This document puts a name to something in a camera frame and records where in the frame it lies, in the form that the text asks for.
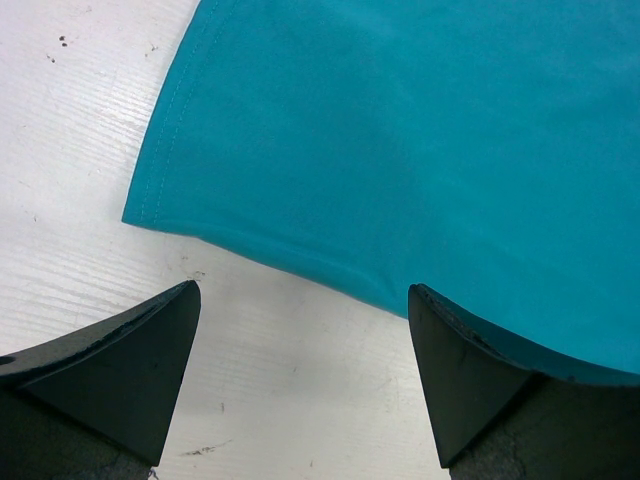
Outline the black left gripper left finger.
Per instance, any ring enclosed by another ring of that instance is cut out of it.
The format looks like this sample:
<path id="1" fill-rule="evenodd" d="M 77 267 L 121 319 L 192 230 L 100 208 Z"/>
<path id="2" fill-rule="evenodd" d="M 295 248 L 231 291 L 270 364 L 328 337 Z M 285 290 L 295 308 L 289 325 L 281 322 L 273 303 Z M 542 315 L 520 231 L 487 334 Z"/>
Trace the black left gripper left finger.
<path id="1" fill-rule="evenodd" d="M 110 318 L 1 358 L 4 479 L 148 479 L 195 338 L 182 282 Z"/>

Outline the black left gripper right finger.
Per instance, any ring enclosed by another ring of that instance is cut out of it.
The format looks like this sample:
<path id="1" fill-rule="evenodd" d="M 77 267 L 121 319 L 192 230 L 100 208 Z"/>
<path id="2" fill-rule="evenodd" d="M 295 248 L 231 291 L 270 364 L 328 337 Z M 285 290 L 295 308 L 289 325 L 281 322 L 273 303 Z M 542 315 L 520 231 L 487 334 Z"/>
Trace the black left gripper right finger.
<path id="1" fill-rule="evenodd" d="M 635 479 L 639 378 L 558 353 L 429 287 L 408 320 L 440 465 L 454 479 Z"/>

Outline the teal t-shirt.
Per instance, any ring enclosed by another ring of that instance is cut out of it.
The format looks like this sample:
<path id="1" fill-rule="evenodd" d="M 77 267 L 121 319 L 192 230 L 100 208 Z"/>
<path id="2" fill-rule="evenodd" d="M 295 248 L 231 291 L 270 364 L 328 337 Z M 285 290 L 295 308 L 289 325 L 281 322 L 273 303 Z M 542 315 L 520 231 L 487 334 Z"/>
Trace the teal t-shirt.
<path id="1" fill-rule="evenodd" d="M 635 1 L 203 1 L 122 219 L 639 382 Z"/>

